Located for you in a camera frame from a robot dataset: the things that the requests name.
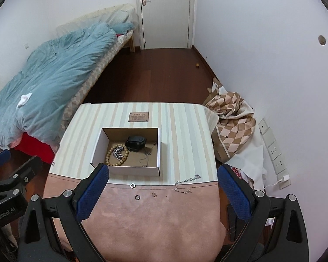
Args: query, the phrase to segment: door handle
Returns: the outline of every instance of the door handle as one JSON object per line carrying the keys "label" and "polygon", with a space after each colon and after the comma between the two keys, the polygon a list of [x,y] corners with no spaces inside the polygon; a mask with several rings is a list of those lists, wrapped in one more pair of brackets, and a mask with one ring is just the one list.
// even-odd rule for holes
{"label": "door handle", "polygon": [[142,5],[145,6],[146,3],[151,3],[152,1],[151,0],[142,0]]}

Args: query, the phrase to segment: wooden floor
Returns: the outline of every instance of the wooden floor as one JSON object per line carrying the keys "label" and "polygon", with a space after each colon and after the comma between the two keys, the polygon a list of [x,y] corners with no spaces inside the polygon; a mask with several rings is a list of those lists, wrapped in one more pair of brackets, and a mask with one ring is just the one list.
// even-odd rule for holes
{"label": "wooden floor", "polygon": [[[107,66],[84,102],[179,102],[203,103],[212,77],[194,50],[154,49],[127,54],[120,53]],[[5,179],[29,156],[12,151],[11,161],[0,168],[0,180]],[[27,185],[27,199],[42,195],[50,166]],[[228,199],[220,191],[221,222],[228,226]],[[13,224],[17,236],[17,226]]]}

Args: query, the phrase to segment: checkered blanket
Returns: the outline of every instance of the checkered blanket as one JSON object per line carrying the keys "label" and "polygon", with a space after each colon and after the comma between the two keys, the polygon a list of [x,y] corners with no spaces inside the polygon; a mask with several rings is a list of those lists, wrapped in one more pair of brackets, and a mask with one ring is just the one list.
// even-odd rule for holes
{"label": "checkered blanket", "polygon": [[238,153],[255,130],[253,109],[238,93],[216,95],[206,105],[219,115],[212,133],[215,156],[222,163]]}

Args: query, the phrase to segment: bed leg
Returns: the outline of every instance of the bed leg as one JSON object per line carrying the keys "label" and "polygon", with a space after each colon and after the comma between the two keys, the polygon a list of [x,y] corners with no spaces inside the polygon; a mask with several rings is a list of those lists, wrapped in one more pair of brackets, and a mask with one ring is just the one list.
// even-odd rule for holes
{"label": "bed leg", "polygon": [[135,53],[135,44],[134,44],[134,37],[133,36],[129,39],[129,46],[130,46],[130,52]]}

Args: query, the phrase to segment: open box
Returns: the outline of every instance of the open box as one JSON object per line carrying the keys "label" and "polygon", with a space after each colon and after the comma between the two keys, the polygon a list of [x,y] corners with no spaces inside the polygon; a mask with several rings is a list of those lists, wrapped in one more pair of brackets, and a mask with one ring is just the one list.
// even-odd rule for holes
{"label": "open box", "polygon": [[145,137],[147,139],[146,147],[139,152],[129,151],[127,160],[121,166],[113,166],[119,161],[111,155],[109,172],[121,175],[159,176],[161,150],[159,128],[102,128],[96,140],[90,163],[93,167],[105,163],[108,151],[115,144],[125,144],[129,136]]}

